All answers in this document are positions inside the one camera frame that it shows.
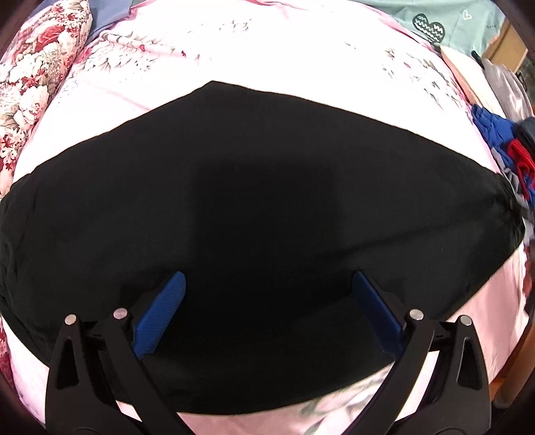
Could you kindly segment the light grey garment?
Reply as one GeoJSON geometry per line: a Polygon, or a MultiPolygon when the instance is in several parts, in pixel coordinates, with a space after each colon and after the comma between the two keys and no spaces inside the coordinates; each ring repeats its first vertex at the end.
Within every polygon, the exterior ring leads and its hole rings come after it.
{"type": "Polygon", "coordinates": [[[502,158],[502,154],[500,154],[496,148],[491,148],[491,154],[493,154],[502,175],[511,185],[513,196],[520,205],[521,216],[525,226],[523,243],[527,247],[530,244],[530,241],[534,239],[534,210],[529,208],[528,201],[521,194],[520,181],[514,172],[506,165],[506,161],[502,158]]]}

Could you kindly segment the pink floral bed sheet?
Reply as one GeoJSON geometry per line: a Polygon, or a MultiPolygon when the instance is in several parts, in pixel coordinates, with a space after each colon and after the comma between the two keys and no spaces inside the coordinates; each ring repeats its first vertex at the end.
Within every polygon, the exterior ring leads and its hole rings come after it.
{"type": "MultiPolygon", "coordinates": [[[[148,1],[80,52],[26,143],[14,182],[61,151],[210,81],[296,95],[421,135],[493,172],[498,167],[444,61],[342,1],[148,1]]],[[[451,317],[474,320],[492,380],[527,325],[520,245],[451,317]]],[[[243,416],[180,416],[198,434],[339,434],[382,371],[320,400],[243,416]]]]}

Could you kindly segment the red floral bolster pillow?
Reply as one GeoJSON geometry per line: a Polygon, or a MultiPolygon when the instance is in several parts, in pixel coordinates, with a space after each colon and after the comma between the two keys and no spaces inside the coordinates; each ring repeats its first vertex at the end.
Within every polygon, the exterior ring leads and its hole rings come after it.
{"type": "Polygon", "coordinates": [[[87,1],[57,1],[29,18],[1,60],[1,195],[33,128],[86,43],[87,1]]]}

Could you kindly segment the cream quilted pillow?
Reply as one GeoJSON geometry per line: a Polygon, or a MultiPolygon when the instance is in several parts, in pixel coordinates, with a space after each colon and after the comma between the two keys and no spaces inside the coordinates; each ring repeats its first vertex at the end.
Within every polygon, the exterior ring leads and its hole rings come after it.
{"type": "Polygon", "coordinates": [[[505,118],[502,106],[499,104],[491,86],[483,73],[483,68],[474,60],[451,47],[441,45],[442,60],[452,71],[455,79],[471,105],[477,104],[505,118]]]}

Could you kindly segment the dark navy garment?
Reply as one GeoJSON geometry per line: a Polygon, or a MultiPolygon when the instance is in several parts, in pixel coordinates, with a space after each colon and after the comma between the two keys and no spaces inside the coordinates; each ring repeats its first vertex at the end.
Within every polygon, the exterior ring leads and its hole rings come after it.
{"type": "Polygon", "coordinates": [[[529,117],[516,125],[515,137],[525,147],[535,147],[535,118],[529,117]]]}

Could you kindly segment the blue garment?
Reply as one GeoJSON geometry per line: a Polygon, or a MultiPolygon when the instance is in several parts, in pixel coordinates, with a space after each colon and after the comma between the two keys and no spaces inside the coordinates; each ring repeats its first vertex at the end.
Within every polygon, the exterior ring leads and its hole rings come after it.
{"type": "MultiPolygon", "coordinates": [[[[487,109],[474,105],[471,108],[471,115],[473,123],[483,136],[483,139],[487,143],[489,149],[496,148],[502,158],[506,161],[506,165],[515,173],[514,163],[508,156],[506,150],[507,145],[513,141],[518,140],[515,137],[515,129],[518,122],[513,122],[508,119],[504,119],[501,116],[491,113],[487,109]]],[[[525,147],[534,161],[534,148],[525,147]]],[[[534,198],[528,201],[529,208],[534,209],[534,198]]]]}

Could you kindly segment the red garment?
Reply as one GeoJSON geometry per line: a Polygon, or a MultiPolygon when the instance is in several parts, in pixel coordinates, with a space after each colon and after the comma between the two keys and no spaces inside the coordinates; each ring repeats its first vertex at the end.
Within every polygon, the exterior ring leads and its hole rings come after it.
{"type": "Polygon", "coordinates": [[[534,161],[530,153],[519,140],[511,141],[506,152],[514,163],[523,196],[531,201],[534,198],[534,161]]]}

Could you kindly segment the teal heart print quilt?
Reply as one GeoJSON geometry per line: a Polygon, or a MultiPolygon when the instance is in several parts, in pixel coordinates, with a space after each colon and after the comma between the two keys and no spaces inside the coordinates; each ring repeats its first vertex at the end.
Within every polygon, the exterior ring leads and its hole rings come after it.
{"type": "Polygon", "coordinates": [[[488,0],[370,0],[365,4],[390,15],[430,45],[464,54],[484,54],[505,21],[499,6],[488,0]]]}

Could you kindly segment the wooden headboard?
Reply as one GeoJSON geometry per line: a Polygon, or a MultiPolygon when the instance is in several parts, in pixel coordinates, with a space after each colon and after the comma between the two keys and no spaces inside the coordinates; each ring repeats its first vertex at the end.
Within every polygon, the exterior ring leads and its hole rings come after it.
{"type": "Polygon", "coordinates": [[[521,36],[505,19],[500,33],[492,40],[483,58],[496,65],[504,65],[517,73],[528,55],[528,48],[521,40],[521,36]]]}

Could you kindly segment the grey velvet garment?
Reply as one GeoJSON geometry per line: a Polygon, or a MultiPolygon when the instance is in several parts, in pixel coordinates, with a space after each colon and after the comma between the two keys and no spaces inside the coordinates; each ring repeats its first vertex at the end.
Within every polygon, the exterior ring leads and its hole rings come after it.
{"type": "Polygon", "coordinates": [[[521,122],[534,116],[530,98],[516,74],[503,64],[493,64],[476,51],[471,57],[481,68],[483,83],[474,91],[480,106],[502,118],[521,122]]]}

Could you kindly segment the black jogger pants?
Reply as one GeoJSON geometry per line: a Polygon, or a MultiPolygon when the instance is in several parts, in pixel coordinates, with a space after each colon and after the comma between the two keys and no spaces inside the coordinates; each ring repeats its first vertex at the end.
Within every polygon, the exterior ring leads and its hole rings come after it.
{"type": "Polygon", "coordinates": [[[388,365],[363,272],[444,320],[524,236],[501,175],[404,129],[210,82],[83,141],[1,202],[1,312],[49,362],[66,315],[185,297],[147,372],[176,412],[306,402],[388,365]]]}

